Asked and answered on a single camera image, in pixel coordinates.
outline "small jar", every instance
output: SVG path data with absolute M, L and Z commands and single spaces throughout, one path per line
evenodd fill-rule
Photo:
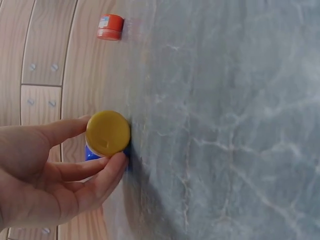
M 85 160 L 112 157 L 126 149 L 130 141 L 130 126 L 116 111 L 101 111 L 94 114 L 85 132 Z
M 124 19 L 115 14 L 105 14 L 101 17 L 97 37 L 102 40 L 118 41 L 121 39 Z

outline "wood grain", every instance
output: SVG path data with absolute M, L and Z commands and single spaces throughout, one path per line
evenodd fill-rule
M 25 47 L 22 83 L 49 86 L 62 84 L 76 2 L 35 0 Z
M 56 227 L 52 228 L 10 228 L 11 240 L 56 240 Z
M 48 124 L 60 119 L 61 88 L 53 86 L 21 86 L 21 124 Z M 49 154 L 50 162 L 60 162 L 60 146 Z
M 3 0 L 0 8 L 0 126 L 20 124 L 25 39 L 35 0 Z
M 59 240 L 107 240 L 103 210 L 84 212 L 69 223 L 59 226 Z
M 111 12 L 115 3 L 114 0 L 78 1 L 66 55 L 62 118 L 77 118 L 102 110 L 110 43 L 97 39 L 97 28 L 101 15 Z M 62 161 L 82 162 L 84 147 L 83 135 L 65 141 Z M 59 226 L 59 240 L 87 239 L 107 239 L 102 208 Z

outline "white label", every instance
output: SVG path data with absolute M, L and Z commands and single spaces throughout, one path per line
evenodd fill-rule
M 99 28 L 108 27 L 108 24 L 109 24 L 109 17 L 108 17 L 108 16 L 103 16 L 103 17 L 100 19 Z
M 103 32 L 104 32 L 104 30 L 103 30 L 103 29 L 99 29 L 99 30 L 98 30 L 98 37 L 101 37 L 101 36 L 102 36 L 102 34 L 103 34 Z

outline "skin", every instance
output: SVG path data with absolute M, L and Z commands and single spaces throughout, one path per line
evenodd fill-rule
M 82 134 L 89 119 L 0 127 L 0 231 L 65 223 L 100 207 L 116 188 L 128 164 L 123 153 L 81 163 L 47 162 L 50 149 Z

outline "yellow cap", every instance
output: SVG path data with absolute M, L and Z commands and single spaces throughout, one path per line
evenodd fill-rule
M 118 112 L 101 111 L 94 114 L 87 126 L 85 140 L 89 149 L 102 157 L 123 151 L 130 141 L 130 127 Z

